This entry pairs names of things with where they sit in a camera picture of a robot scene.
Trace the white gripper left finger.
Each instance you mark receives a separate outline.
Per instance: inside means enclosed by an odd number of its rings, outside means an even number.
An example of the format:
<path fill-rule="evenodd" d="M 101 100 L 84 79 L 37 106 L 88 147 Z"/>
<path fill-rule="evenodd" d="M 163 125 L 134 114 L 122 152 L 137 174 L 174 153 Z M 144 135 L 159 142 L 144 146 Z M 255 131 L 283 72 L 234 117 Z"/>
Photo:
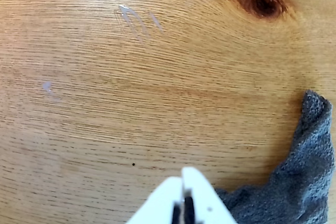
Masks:
<path fill-rule="evenodd" d="M 147 198 L 128 224 L 173 224 L 180 222 L 183 183 L 169 177 Z"/>

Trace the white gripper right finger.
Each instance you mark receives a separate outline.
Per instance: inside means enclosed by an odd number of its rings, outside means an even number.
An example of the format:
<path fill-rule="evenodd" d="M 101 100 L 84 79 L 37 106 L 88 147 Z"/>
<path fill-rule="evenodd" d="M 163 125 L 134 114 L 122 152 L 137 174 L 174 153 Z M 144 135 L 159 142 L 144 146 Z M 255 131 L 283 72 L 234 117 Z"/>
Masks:
<path fill-rule="evenodd" d="M 182 169 L 185 223 L 236 223 L 206 177 L 194 167 Z"/>

